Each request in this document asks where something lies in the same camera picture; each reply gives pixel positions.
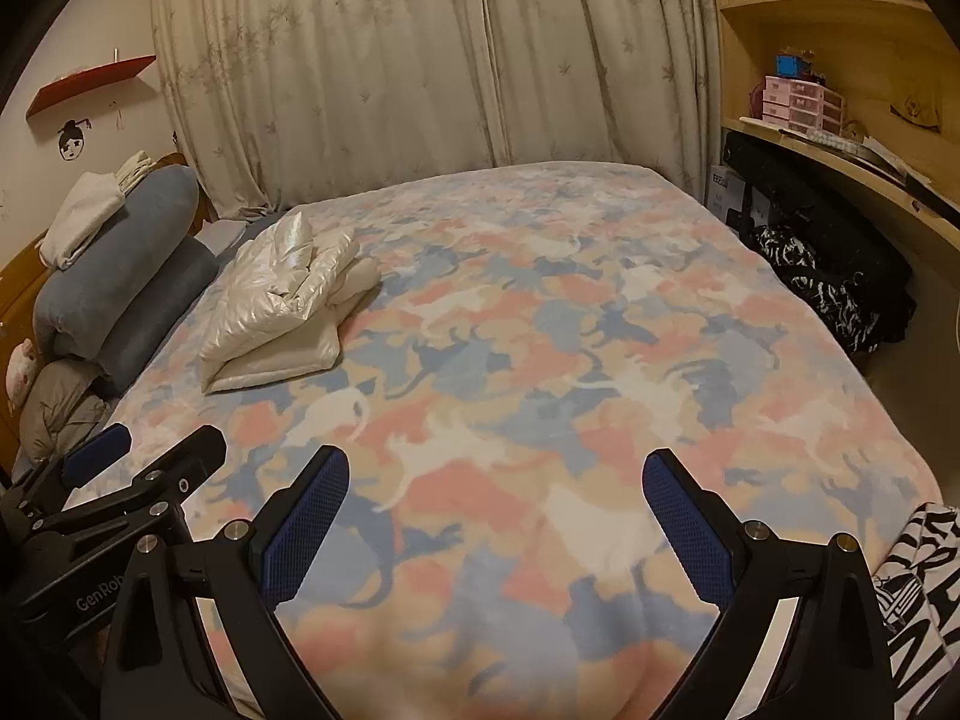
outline beige patterned curtain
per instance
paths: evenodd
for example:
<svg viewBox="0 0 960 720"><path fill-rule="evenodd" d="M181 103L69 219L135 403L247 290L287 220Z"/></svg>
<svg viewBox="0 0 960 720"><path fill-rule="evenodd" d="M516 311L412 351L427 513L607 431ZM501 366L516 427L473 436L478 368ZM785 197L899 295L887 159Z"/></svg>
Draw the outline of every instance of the beige patterned curtain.
<svg viewBox="0 0 960 720"><path fill-rule="evenodd" d="M713 0L152 0L181 148L221 217L549 159L718 151Z"/></svg>

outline black case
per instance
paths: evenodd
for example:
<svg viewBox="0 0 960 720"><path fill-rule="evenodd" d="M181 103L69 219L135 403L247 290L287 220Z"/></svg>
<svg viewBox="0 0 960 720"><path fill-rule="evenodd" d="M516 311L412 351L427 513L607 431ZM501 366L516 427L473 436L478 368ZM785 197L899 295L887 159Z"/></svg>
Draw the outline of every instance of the black case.
<svg viewBox="0 0 960 720"><path fill-rule="evenodd" d="M796 233L814 247L819 268L853 283L864 308L889 314L912 303L913 275L904 255L837 190L820 182L808 160L775 143L731 132L724 161L764 194Z"/></svg>

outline black and white clothing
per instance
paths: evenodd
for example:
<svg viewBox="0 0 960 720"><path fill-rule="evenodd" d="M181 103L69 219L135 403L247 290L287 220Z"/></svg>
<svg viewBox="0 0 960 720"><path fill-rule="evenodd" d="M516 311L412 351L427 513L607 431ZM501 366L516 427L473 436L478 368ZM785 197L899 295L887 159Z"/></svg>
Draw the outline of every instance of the black and white clothing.
<svg viewBox="0 0 960 720"><path fill-rule="evenodd" d="M874 574L896 718L912 718L960 659L960 509L919 507Z"/></svg>
<svg viewBox="0 0 960 720"><path fill-rule="evenodd" d="M784 224L757 228L755 241L779 279L817 312L847 354L877 348L880 315L857 301L845 279L821 269L810 244Z"/></svg>

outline bed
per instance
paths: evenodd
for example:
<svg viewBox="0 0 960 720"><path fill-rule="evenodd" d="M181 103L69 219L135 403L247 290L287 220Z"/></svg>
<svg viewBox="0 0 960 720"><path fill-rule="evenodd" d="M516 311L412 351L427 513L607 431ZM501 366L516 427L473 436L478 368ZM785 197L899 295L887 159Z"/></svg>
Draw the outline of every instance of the bed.
<svg viewBox="0 0 960 720"><path fill-rule="evenodd" d="M815 314L656 172L504 167L298 210L383 266L342 362L204 396L215 282L114 413L133 451L73 502L212 424L227 462L185 505L208 538L343 447L352 489L277 615L349 720L648 717L714 620L643 500L658 447L781 536L854 533L871 567L941 500Z"/></svg>

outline folded white jacket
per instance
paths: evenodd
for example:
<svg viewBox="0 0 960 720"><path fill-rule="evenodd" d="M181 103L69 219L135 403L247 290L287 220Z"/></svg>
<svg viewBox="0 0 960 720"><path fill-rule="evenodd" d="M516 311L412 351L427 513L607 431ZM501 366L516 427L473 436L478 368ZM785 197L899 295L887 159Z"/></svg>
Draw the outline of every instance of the folded white jacket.
<svg viewBox="0 0 960 720"><path fill-rule="evenodd" d="M352 230L315 236L303 213L287 215L243 244L224 272L224 290L203 335L203 389L214 389L214 382L229 361L301 328L321 309L332 311L334 303L330 301L346 285L349 274L344 271L358 250ZM378 278L374 267L371 286ZM339 352L337 343L328 367L336 362Z"/></svg>
<svg viewBox="0 0 960 720"><path fill-rule="evenodd" d="M209 391L271 384L334 367L340 357L337 328L379 281L380 270L375 261L354 260L338 279L343 282L342 287L323 308L296 330L230 360L217 372Z"/></svg>
<svg viewBox="0 0 960 720"><path fill-rule="evenodd" d="M43 237L40 260L47 268L66 271L123 202L123 191L113 173L85 172L69 191Z"/></svg>

